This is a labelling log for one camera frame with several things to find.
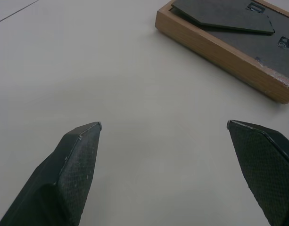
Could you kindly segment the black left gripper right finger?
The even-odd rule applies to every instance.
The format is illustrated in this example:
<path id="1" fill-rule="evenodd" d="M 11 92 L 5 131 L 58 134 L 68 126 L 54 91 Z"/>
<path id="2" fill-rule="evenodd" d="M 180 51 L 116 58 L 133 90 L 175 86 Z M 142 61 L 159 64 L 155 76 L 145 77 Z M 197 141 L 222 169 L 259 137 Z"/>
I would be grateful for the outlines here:
<path id="1" fill-rule="evenodd" d="M 227 123 L 242 174 L 272 226 L 289 226 L 289 140 L 260 125 Z"/>

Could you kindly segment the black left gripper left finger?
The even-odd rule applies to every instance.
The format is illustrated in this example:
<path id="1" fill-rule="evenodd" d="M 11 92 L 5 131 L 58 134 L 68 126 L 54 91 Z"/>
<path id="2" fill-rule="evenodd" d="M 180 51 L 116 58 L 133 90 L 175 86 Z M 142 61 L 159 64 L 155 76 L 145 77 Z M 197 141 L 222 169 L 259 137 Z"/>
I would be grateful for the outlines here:
<path id="1" fill-rule="evenodd" d="M 34 170 L 0 226 L 77 226 L 91 188 L 100 122 L 66 133 Z"/>

